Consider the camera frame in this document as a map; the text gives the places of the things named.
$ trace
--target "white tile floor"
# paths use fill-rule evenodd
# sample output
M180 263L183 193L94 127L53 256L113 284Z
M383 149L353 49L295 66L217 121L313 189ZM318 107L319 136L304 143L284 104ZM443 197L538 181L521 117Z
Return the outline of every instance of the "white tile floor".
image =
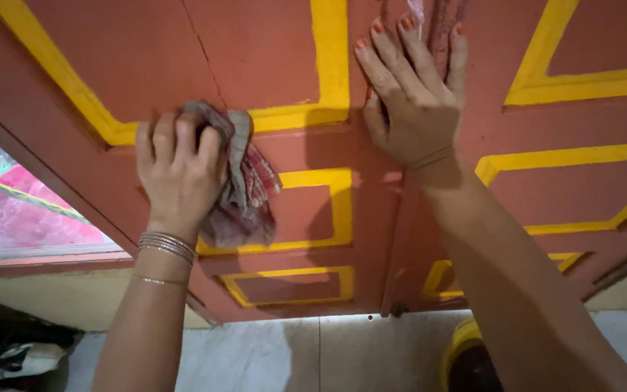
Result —
M186 330L177 391L438 391L439 363L469 311L235 323ZM627 311L594 313L627 362ZM69 360L67 392L89 391L105 334L87 334Z

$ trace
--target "checkered cloth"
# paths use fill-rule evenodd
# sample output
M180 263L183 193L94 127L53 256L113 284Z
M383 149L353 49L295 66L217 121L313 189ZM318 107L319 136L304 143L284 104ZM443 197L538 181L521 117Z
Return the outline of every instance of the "checkered cloth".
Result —
M229 180L202 222L200 237L216 248L270 244L275 222L268 199L281 191L282 184L260 151L249 142L251 117L245 111L230 110L226 118L203 101L185 103L183 109L202 114L207 123L222 133L222 148L229 152Z

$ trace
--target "bangle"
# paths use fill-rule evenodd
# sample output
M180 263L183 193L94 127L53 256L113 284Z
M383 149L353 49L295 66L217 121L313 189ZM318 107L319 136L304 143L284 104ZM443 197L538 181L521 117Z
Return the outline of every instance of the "bangle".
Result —
M152 248L161 252L173 254L185 260L192 267L195 260L195 251L178 237L165 233L146 232L139 238L139 250Z
M155 283L157 285L186 285L187 282L174 282L174 281L159 281L158 279L144 278L144 276L132 275L134 279L139 279L147 283Z

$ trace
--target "hand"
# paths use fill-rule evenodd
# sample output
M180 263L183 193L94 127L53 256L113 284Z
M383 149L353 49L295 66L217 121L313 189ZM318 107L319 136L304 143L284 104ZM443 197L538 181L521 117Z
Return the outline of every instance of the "hand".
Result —
M379 19L372 25L370 34L381 59L366 38L355 43L357 60L373 85L364 106L364 120L372 140L411 170L454 155L468 55L468 41L462 26L457 24L451 31L451 58L445 85L430 51L419 37L417 26L412 15L398 22L412 66ZM388 120L379 98L386 106Z
M161 116L140 123L136 134L139 180L151 202L147 231L197 242L200 222L212 208L226 182L226 154L221 135L203 130L196 151L196 128L204 120L194 112Z

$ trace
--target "wooden door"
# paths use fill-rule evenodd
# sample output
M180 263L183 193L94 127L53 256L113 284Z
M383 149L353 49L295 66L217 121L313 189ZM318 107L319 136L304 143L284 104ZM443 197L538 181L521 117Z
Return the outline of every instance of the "wooden door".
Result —
M0 0L0 123L135 254L149 208L136 122L196 99L248 110L284 187L274 244L200 244L190 291L222 322L378 313L402 172L367 135L349 38L406 10L401 0Z
M471 1L464 26L460 148L586 298L627 260L627 1ZM414 197L402 203L405 253L382 314L466 306Z

